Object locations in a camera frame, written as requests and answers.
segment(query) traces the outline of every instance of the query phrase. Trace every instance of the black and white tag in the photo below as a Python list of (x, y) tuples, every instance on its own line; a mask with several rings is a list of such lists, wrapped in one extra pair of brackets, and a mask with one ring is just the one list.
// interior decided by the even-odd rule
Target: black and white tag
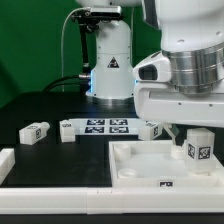
[(128, 127), (110, 127), (111, 134), (127, 134), (129, 133)]
[(36, 139), (41, 138), (41, 129), (36, 130)]
[(85, 129), (86, 134), (102, 134), (104, 133), (104, 127), (87, 127)]
[(211, 147), (199, 147), (198, 149), (198, 159), (205, 160), (211, 158)]
[(155, 127), (156, 126), (156, 124), (154, 124), (154, 123), (151, 123), (151, 122), (149, 122), (149, 121), (146, 121), (146, 126), (149, 126), (149, 127)]
[(102, 119), (88, 120), (87, 125), (94, 125), (94, 126), (105, 125), (105, 120)]
[(110, 125), (128, 125), (127, 119), (112, 119), (110, 120)]
[(194, 159), (195, 158), (195, 147), (191, 144), (188, 144), (188, 155)]
[(173, 187), (173, 181), (159, 181), (160, 187)]
[(31, 126), (29, 126), (27, 129), (35, 130), (35, 129), (37, 129), (37, 128), (38, 128), (38, 126), (31, 125)]
[(154, 128), (154, 137), (157, 137), (159, 135), (159, 127)]
[(107, 67), (108, 68), (119, 68), (119, 65), (118, 65), (115, 57), (112, 58), (112, 60), (110, 61), (109, 65)]

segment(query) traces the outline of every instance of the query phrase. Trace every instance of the white platform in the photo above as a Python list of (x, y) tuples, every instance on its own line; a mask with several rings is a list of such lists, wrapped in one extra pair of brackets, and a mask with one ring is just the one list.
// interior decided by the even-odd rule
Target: white platform
[[(130, 157), (122, 157), (126, 161), (115, 161), (117, 144), (131, 146)], [(111, 142), (112, 188), (0, 189), (0, 214), (224, 212), (222, 165), (214, 157), (216, 169), (209, 176), (191, 176), (183, 161), (171, 159), (171, 144)], [(119, 178), (123, 169), (136, 173), (132, 178)], [(162, 187), (168, 182), (173, 187)]]

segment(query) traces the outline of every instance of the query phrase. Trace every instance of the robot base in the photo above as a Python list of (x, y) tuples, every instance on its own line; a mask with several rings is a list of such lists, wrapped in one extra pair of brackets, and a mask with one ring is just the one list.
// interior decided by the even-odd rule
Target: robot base
[(101, 104), (101, 105), (129, 105), (134, 104), (134, 97), (125, 98), (125, 99), (105, 99), (105, 98), (98, 98), (94, 95), (89, 93), (86, 94), (86, 99), (88, 102)]

